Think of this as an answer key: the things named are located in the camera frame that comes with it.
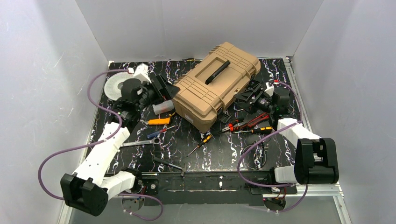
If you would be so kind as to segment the long black yellow screwdriver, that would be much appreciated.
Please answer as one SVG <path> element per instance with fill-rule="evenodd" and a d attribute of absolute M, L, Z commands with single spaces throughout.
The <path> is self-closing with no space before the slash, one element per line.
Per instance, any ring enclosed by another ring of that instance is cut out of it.
<path fill-rule="evenodd" d="M 257 129 L 250 129 L 250 130 L 245 130 L 245 131 L 236 131 L 234 133 L 252 133 L 252 134 L 263 134 L 263 135 L 268 135 L 271 134 L 273 131 L 273 128 L 271 126 L 266 126 L 266 127 L 261 127 Z"/>

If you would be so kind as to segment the tan plastic tool box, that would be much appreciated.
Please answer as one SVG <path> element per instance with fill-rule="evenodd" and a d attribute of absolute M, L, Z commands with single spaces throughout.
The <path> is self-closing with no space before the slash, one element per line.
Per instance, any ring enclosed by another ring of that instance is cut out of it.
<path fill-rule="evenodd" d="M 174 86 L 176 113 L 200 132 L 206 133 L 229 116 L 224 111 L 260 72 L 260 60 L 229 42 L 214 47 L 193 69 L 182 75 Z"/>

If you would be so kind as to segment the small black yellow screwdriver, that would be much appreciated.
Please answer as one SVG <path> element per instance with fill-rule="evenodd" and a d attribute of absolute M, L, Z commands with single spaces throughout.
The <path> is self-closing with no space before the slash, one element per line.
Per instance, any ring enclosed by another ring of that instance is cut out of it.
<path fill-rule="evenodd" d="M 197 144 L 197 146 L 196 146 L 190 153 L 188 153 L 187 157 L 189 157 L 192 153 L 194 153 L 198 148 L 201 148 L 203 145 L 205 145 L 211 138 L 212 138 L 212 135 L 211 135 L 211 134 L 206 135 L 206 136 Z"/>

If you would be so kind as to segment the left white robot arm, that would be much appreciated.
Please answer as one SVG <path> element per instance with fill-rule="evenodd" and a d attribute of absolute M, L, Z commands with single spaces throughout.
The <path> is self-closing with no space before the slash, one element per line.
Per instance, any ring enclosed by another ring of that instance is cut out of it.
<path fill-rule="evenodd" d="M 141 119 L 141 111 L 171 100 L 180 91 L 161 75 L 130 75 L 119 72 L 109 77 L 105 95 L 113 101 L 111 119 L 105 124 L 99 143 L 72 174 L 64 174 L 60 184 L 65 204 L 99 216 L 109 199 L 135 187 L 137 169 L 125 168 L 105 178 L 106 171 L 122 144 Z"/>

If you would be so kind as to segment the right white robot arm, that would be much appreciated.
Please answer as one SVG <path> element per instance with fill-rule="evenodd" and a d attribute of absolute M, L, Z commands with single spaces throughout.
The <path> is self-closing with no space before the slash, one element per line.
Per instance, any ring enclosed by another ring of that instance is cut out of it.
<path fill-rule="evenodd" d="M 296 149 L 295 163 L 277 167 L 270 171 L 275 178 L 273 187 L 286 187 L 292 184 L 335 184 L 339 180 L 339 169 L 335 141 L 322 138 L 303 126 L 302 121 L 290 118 L 290 95 L 295 91 L 287 84 L 278 81 L 261 84 L 252 81 L 244 92 L 235 95 L 240 107 L 248 113 L 261 110 L 269 115 L 273 128 L 270 134 L 248 148 L 239 159 L 243 161 L 249 152 L 266 139 L 281 134 Z"/>

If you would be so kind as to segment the red black utility knife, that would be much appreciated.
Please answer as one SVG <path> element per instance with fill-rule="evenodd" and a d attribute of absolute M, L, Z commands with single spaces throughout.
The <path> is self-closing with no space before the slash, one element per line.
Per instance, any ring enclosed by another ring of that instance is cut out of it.
<path fill-rule="evenodd" d="M 262 113 L 259 116 L 255 117 L 254 119 L 250 120 L 249 122 L 247 122 L 247 123 L 245 123 L 245 124 L 243 124 L 241 126 L 238 126 L 236 128 L 236 130 L 243 130 L 243 129 L 253 128 L 256 125 L 258 125 L 258 124 L 260 124 L 260 123 L 262 123 L 264 121 L 267 121 L 268 119 L 269 119 L 269 114 L 266 113 L 266 112 Z"/>

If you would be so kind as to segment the clear plastic parts box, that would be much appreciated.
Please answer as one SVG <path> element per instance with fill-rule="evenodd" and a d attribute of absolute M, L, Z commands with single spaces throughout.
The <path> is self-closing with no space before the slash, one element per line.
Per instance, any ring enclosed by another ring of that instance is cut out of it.
<path fill-rule="evenodd" d="M 174 104 L 172 100 L 166 100 L 160 104 L 153 105 L 153 112 L 155 115 L 170 112 L 174 109 Z"/>

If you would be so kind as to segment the red needle nose pliers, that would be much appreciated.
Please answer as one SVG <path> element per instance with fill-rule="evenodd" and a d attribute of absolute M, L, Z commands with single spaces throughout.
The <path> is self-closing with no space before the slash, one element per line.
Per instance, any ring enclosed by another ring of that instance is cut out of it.
<path fill-rule="evenodd" d="M 226 127 L 221 129 L 218 133 L 226 133 L 226 132 L 233 132 L 234 130 L 237 129 L 239 125 L 242 124 L 244 119 L 236 119 L 233 122 L 229 123 Z"/>

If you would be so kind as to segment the orange utility knife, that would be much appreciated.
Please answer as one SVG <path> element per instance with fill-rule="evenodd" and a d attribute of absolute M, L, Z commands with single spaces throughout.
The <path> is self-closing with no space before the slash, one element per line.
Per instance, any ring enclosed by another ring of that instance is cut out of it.
<path fill-rule="evenodd" d="M 150 119 L 145 122 L 146 125 L 169 125 L 171 123 L 171 117 L 163 118 L 163 119 Z"/>

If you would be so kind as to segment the white perforated round disc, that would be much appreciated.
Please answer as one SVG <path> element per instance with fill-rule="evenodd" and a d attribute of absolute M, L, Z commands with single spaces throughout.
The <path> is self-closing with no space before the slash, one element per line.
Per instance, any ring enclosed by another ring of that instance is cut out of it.
<path fill-rule="evenodd" d="M 104 85 L 104 93 L 110 100 L 117 100 L 121 97 L 123 83 L 132 78 L 128 72 L 119 72 L 108 78 Z"/>

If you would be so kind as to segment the blue red screwdriver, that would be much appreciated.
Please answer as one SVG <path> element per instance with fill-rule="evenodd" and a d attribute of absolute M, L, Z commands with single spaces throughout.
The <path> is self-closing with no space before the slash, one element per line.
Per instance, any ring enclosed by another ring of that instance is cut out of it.
<path fill-rule="evenodd" d="M 154 133 L 148 134 L 146 137 L 147 137 L 148 140 L 153 139 L 153 138 L 157 137 L 158 135 L 160 135 L 160 134 L 162 134 L 162 133 L 165 133 L 166 131 L 168 131 L 169 129 L 172 129 L 172 128 L 174 128 L 174 127 L 175 127 L 175 126 L 170 126 L 170 127 L 161 129 L 161 130 L 156 131 L 156 132 L 154 132 Z"/>

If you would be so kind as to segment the silver combination wrench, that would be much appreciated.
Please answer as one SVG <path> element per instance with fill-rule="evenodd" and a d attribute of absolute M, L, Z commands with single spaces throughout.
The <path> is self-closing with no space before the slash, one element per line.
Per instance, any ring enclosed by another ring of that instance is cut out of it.
<path fill-rule="evenodd" d="M 142 140 L 142 141 L 123 143 L 121 145 L 121 147 L 131 147 L 131 146 L 140 146 L 140 145 L 148 145 L 148 144 L 158 145 L 160 143 L 161 143 L 161 139 L 157 137 L 157 138 L 153 138 L 151 140 Z"/>

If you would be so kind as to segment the small black hammer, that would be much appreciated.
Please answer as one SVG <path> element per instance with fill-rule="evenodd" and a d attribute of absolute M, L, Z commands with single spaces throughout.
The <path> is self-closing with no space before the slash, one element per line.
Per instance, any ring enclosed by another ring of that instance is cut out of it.
<path fill-rule="evenodd" d="M 176 169 L 179 169 L 179 170 L 181 171 L 181 174 L 180 174 L 180 175 L 181 175 L 182 177 L 185 176 L 185 173 L 186 173 L 186 170 L 187 170 L 187 165 L 186 165 L 186 163 L 184 163 L 183 166 L 177 166 L 177 165 L 172 164 L 172 163 L 170 163 L 170 162 L 164 161 L 164 160 L 162 160 L 162 159 L 160 159 L 160 158 L 158 158 L 158 157 L 154 157 L 154 158 L 153 158 L 153 161 L 158 162 L 158 163 L 160 163 L 160 164 L 167 165 L 167 166 L 171 166 L 171 167 L 176 168 Z"/>

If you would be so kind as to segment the black handled pliers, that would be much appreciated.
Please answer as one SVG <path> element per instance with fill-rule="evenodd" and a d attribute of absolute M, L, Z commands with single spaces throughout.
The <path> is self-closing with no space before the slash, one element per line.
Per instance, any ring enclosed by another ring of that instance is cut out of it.
<path fill-rule="evenodd" d="M 243 159 L 240 168 L 245 170 L 263 170 L 267 162 L 268 150 L 269 140 L 260 143 Z"/>

